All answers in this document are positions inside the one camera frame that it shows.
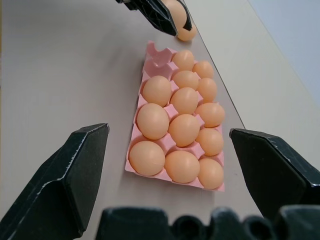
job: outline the egg carton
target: egg carton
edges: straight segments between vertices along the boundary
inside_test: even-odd
[[[161,180],[170,181],[172,183],[179,184],[179,185],[187,185],[187,186],[193,186],[196,188],[205,189],[204,186],[200,183],[198,178],[196,178],[192,182],[188,182],[188,183],[178,183],[178,182],[172,181],[172,179],[168,176],[166,169],[164,169],[164,168],[158,174],[153,175],[153,176],[141,175],[133,169],[133,167],[131,166],[131,164],[129,162],[129,152],[135,144],[137,144],[138,142],[141,142],[141,141],[151,141],[151,142],[158,144],[162,148],[165,155],[167,155],[171,152],[177,151],[177,150],[183,150],[183,151],[186,151],[186,152],[193,154],[198,160],[200,160],[202,158],[209,158],[209,159],[213,159],[213,160],[217,161],[222,167],[224,166],[224,152],[223,151],[221,151],[218,155],[215,155],[215,156],[204,156],[205,152],[201,148],[200,144],[196,141],[194,141],[193,143],[191,143],[190,145],[188,145],[186,147],[178,147],[178,146],[176,146],[176,143],[174,142],[174,140],[172,139],[171,135],[168,132],[160,139],[150,140],[150,139],[143,136],[143,134],[141,133],[141,131],[139,130],[139,128],[137,126],[138,112],[145,104],[147,104],[147,101],[142,96],[142,91],[144,89],[146,82],[150,78],[152,78],[154,76],[163,76],[163,77],[167,78],[171,84],[171,95],[173,95],[179,89],[179,87],[175,84],[175,82],[172,81],[172,77],[174,76],[174,74],[179,71],[179,68],[176,66],[176,64],[171,61],[171,59],[175,53],[177,53],[177,51],[170,49],[170,48],[165,48],[162,51],[158,51],[156,49],[155,43],[152,41],[149,41],[147,44],[145,62],[144,62],[143,69],[142,69],[142,80],[141,80],[141,85],[140,85],[139,94],[138,94],[138,103],[137,103],[136,112],[135,112],[135,115],[133,118],[132,134],[131,134],[131,139],[130,139],[130,143],[128,146],[128,150],[126,153],[126,162],[125,162],[124,169],[128,172],[132,172],[132,173],[135,173],[137,175],[140,175],[140,176],[143,176],[146,178],[161,179]],[[197,94],[198,94],[198,106],[199,106],[202,104],[203,98],[201,97],[201,95],[198,92],[197,92]],[[169,117],[170,122],[175,117],[178,116],[177,110],[169,102],[163,108],[165,109],[165,111]],[[198,120],[198,122],[200,124],[200,129],[203,129],[204,121],[201,119],[201,117],[199,115],[196,115],[196,114],[193,114],[193,115]],[[222,134],[222,126],[221,125],[215,127],[214,129]],[[224,192],[225,191],[225,184],[223,183],[221,186],[217,187],[214,190]]]

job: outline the egg tray cup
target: egg tray cup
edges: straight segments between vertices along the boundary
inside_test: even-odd
[[[196,188],[205,189],[204,186],[200,183],[198,177],[195,180],[188,182],[188,183],[178,183],[178,182],[172,181],[172,179],[168,176],[165,168],[163,168],[156,175],[145,176],[145,175],[141,175],[141,174],[137,173],[129,162],[129,152],[135,144],[137,144],[138,142],[141,142],[141,141],[151,141],[151,142],[158,144],[162,148],[165,155],[167,155],[171,152],[177,151],[177,150],[182,150],[182,151],[186,151],[186,152],[193,154],[198,160],[203,159],[203,158],[213,159],[213,160],[217,161],[222,167],[224,166],[224,152],[223,151],[221,151],[218,155],[215,155],[215,156],[205,156],[204,155],[205,152],[201,148],[200,144],[196,141],[193,141],[193,143],[191,143],[188,146],[178,147],[178,146],[176,146],[176,143],[174,142],[174,140],[172,139],[171,135],[168,132],[160,139],[151,140],[151,139],[148,139],[145,136],[143,136],[143,134],[141,133],[141,131],[139,130],[139,128],[137,126],[138,112],[145,104],[147,104],[147,101],[142,96],[142,91],[144,89],[146,82],[150,78],[152,78],[154,76],[163,76],[163,77],[167,78],[171,84],[171,95],[173,95],[179,89],[179,87],[175,84],[175,82],[171,80],[172,76],[179,71],[179,68],[176,66],[176,64],[171,61],[173,55],[176,52],[177,51],[170,49],[170,48],[165,48],[162,51],[158,51],[156,49],[155,43],[152,41],[149,41],[147,44],[145,62],[144,62],[143,69],[142,69],[142,81],[141,81],[141,85],[139,88],[137,109],[136,109],[136,112],[135,112],[135,115],[133,118],[132,134],[131,134],[131,139],[130,139],[128,151],[126,153],[126,162],[125,162],[124,169],[127,172],[132,172],[132,173],[135,173],[139,176],[143,176],[146,178],[161,179],[161,180],[165,180],[165,181],[170,181],[175,184],[187,185],[187,186],[193,186]],[[202,104],[203,98],[201,97],[201,95],[198,92],[197,92],[197,94],[198,94],[198,106],[199,106]],[[171,121],[175,117],[178,116],[177,110],[169,102],[163,108],[165,109],[165,111],[169,117],[169,121],[171,123]],[[197,118],[197,120],[200,124],[200,129],[203,129],[204,128],[204,121],[201,119],[201,117],[199,115],[195,115],[195,114],[193,114],[193,116],[195,116]],[[214,129],[222,134],[222,126],[221,125],[214,127]],[[213,190],[224,192],[225,191],[225,184],[222,183],[221,186],[219,186]]]

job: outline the egg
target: egg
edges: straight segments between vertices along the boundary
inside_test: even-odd
[[[225,110],[220,104],[207,102],[198,106],[194,112],[204,121],[205,128],[214,128],[219,126],[225,119]]]
[[[169,134],[178,147],[191,144],[198,136],[200,124],[195,116],[182,114],[169,125]]]
[[[201,129],[195,141],[200,144],[206,156],[217,155],[224,148],[224,139],[221,133],[213,128]]]
[[[224,182],[224,170],[215,160],[202,158],[199,160],[200,172],[198,179],[205,189],[216,189]]]
[[[140,141],[129,153],[132,168],[141,175],[153,176],[165,166],[165,153],[159,145],[152,141]]]
[[[187,42],[187,41],[191,41],[196,36],[196,34],[197,34],[197,28],[192,23],[192,29],[190,31],[184,28],[178,29],[177,38],[180,39],[181,41]]]
[[[212,79],[214,77],[214,69],[208,61],[199,61],[197,62],[192,72],[195,72],[199,75],[200,78],[209,78]]]
[[[195,64],[195,57],[189,50],[178,51],[172,58],[172,62],[180,71],[192,71]]]
[[[217,85],[211,78],[200,79],[196,90],[203,97],[203,103],[212,103],[217,96]]]
[[[177,30],[183,28],[187,22],[187,13],[181,3],[176,0],[162,0],[162,2],[172,16],[175,28]]]
[[[192,88],[196,90],[199,85],[199,78],[196,73],[188,70],[180,71],[174,75],[172,80],[180,88]]]
[[[164,76],[153,76],[146,81],[142,96],[148,103],[164,107],[171,97],[171,84]]]
[[[198,94],[191,87],[184,87],[173,94],[170,103],[181,114],[193,114],[198,106]]]
[[[169,128],[166,110],[155,103],[147,103],[138,112],[136,123],[141,133],[148,139],[162,138]]]
[[[165,157],[164,168],[177,183],[186,184],[196,179],[200,172],[198,159],[187,151],[173,151]]]

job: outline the pink egg tray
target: pink egg tray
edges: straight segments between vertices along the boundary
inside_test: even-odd
[[[154,76],[163,76],[170,81],[172,94],[175,93],[179,89],[178,86],[175,84],[175,82],[171,80],[172,76],[176,72],[179,71],[179,68],[176,66],[176,64],[174,64],[171,61],[173,55],[176,52],[177,51],[170,49],[170,48],[165,48],[162,51],[158,51],[156,49],[155,43],[152,41],[149,41],[147,44],[145,62],[144,62],[144,66],[142,69],[142,81],[141,81],[139,94],[138,94],[137,109],[136,109],[136,112],[135,112],[135,115],[133,118],[133,128],[132,128],[131,140],[130,140],[128,151],[126,154],[126,163],[125,163],[125,167],[124,167],[124,169],[128,172],[132,172],[137,175],[140,175],[130,165],[129,152],[130,152],[131,148],[136,143],[141,142],[141,141],[151,141],[151,142],[158,144],[162,148],[162,150],[164,151],[165,155],[167,155],[173,151],[183,150],[183,151],[187,151],[187,152],[195,155],[198,160],[202,159],[202,158],[210,158],[210,159],[217,161],[222,167],[224,166],[224,152],[223,151],[215,156],[204,156],[205,152],[201,148],[200,144],[196,141],[194,141],[193,143],[191,143],[190,145],[188,145],[186,147],[178,147],[178,146],[176,146],[176,143],[173,141],[173,139],[171,138],[169,133],[166,133],[165,136],[163,136],[162,138],[160,138],[158,140],[150,140],[150,139],[143,136],[143,134],[140,132],[140,130],[137,126],[137,114],[138,114],[139,110],[142,108],[142,106],[147,104],[147,101],[142,96],[142,91],[143,91],[144,85],[145,85],[146,81],[148,81],[148,79],[150,79]],[[202,101],[203,101],[203,98],[198,93],[198,106],[202,104]],[[172,104],[169,104],[169,102],[164,107],[164,109],[168,114],[170,122],[175,117],[178,116],[178,112],[176,111],[176,109],[174,108],[174,106]],[[204,121],[201,119],[201,117],[199,115],[195,115],[195,114],[193,114],[193,115],[198,119],[198,121],[200,123],[200,129],[202,129],[204,126]],[[222,134],[222,126],[221,125],[215,127],[215,129]],[[194,181],[189,182],[189,183],[178,183],[178,182],[172,181],[164,168],[162,169],[161,172],[159,172],[156,175],[153,175],[153,176],[144,176],[143,175],[143,177],[161,179],[161,180],[165,180],[165,181],[170,181],[175,184],[193,186],[196,188],[204,189],[204,187],[202,186],[202,184],[200,183],[198,178],[196,178]],[[223,183],[221,186],[219,186],[218,188],[216,188],[214,190],[224,192],[225,191],[225,184]]]

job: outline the table surface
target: table surface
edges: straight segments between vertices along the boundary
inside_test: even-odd
[[[192,44],[179,42],[114,0],[6,0],[2,7],[0,218],[71,132],[97,123],[109,123],[110,134],[81,239],[94,239],[107,207],[160,207],[171,223],[183,214],[208,223],[220,206],[240,217],[259,214],[229,138],[230,128],[243,125],[217,72],[217,100],[226,111],[225,192],[124,171],[147,42],[155,41],[158,49],[190,49],[197,60],[211,61],[199,35]]]

